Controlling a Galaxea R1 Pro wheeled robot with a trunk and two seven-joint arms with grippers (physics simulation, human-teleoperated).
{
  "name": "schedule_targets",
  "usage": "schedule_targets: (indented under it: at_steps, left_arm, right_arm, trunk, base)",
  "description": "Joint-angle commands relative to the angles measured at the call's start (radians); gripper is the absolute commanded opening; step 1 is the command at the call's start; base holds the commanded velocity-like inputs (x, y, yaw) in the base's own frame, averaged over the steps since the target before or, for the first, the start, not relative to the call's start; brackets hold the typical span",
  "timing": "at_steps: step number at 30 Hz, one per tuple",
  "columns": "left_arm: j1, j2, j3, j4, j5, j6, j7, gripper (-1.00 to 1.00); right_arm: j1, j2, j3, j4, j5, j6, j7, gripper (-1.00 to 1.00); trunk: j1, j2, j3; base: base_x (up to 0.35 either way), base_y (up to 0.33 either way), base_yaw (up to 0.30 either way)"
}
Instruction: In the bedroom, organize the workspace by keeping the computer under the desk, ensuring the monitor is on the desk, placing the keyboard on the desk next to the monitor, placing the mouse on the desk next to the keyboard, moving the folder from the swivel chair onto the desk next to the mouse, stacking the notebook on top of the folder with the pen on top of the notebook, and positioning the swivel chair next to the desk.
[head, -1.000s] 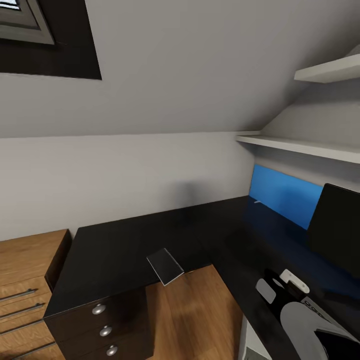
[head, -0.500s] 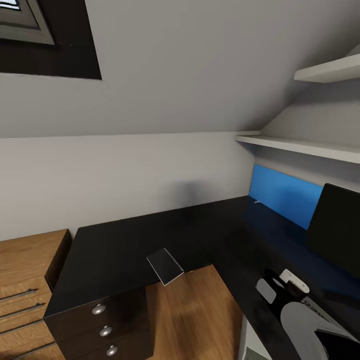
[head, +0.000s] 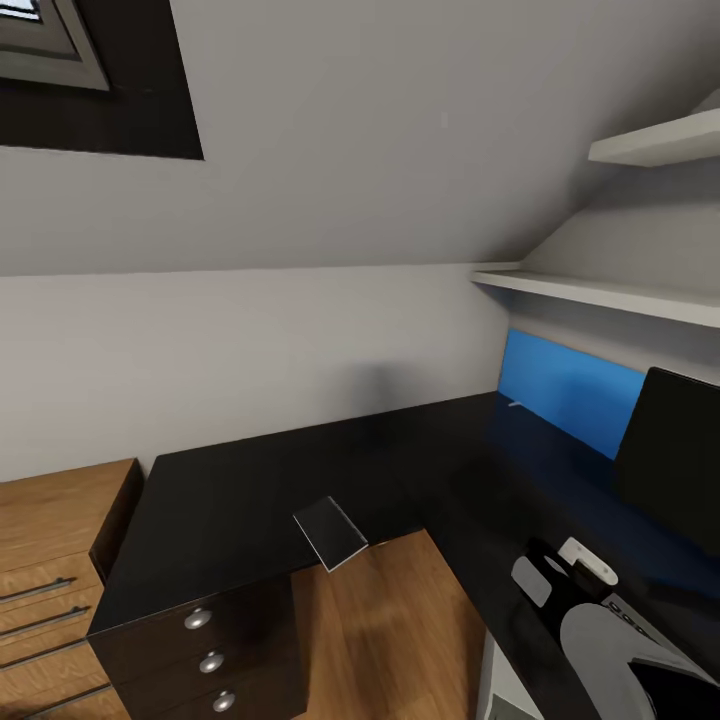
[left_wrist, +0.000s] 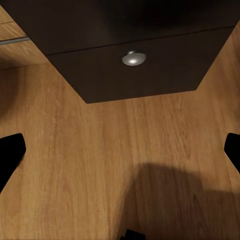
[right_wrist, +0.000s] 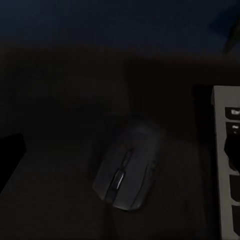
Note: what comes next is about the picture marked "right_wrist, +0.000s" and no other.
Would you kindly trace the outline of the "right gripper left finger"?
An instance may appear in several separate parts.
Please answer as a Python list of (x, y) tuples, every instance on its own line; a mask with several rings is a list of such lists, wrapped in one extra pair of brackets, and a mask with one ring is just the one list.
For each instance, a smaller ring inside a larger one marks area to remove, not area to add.
[(26, 146), (21, 133), (0, 138), (0, 193), (25, 153)]

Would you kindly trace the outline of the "mouse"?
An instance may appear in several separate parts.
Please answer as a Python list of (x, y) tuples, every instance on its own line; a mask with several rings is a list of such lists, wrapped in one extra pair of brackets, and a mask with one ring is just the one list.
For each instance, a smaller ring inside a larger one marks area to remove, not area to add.
[(112, 206), (139, 209), (158, 177), (167, 149), (161, 123), (148, 117), (124, 121), (105, 139), (91, 185)]

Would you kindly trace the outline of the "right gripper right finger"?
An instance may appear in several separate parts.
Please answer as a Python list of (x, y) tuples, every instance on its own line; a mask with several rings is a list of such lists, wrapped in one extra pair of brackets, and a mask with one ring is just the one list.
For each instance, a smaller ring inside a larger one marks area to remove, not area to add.
[(240, 135), (229, 133), (227, 135), (224, 151), (240, 173)]

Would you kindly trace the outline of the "keyboard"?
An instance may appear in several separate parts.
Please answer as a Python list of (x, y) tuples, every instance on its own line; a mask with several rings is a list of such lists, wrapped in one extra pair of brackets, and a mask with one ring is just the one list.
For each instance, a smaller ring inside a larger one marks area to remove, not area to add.
[(229, 133), (240, 135), (240, 86), (214, 85), (216, 172), (220, 240), (240, 240), (240, 173), (224, 147)]

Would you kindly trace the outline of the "monitor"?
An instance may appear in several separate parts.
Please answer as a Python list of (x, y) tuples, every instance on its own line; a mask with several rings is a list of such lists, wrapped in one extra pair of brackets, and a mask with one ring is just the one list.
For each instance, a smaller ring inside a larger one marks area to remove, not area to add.
[(240, 15), (233, 22), (233, 25), (232, 25), (230, 33), (229, 33), (229, 38), (233, 39), (239, 31), (240, 31)]

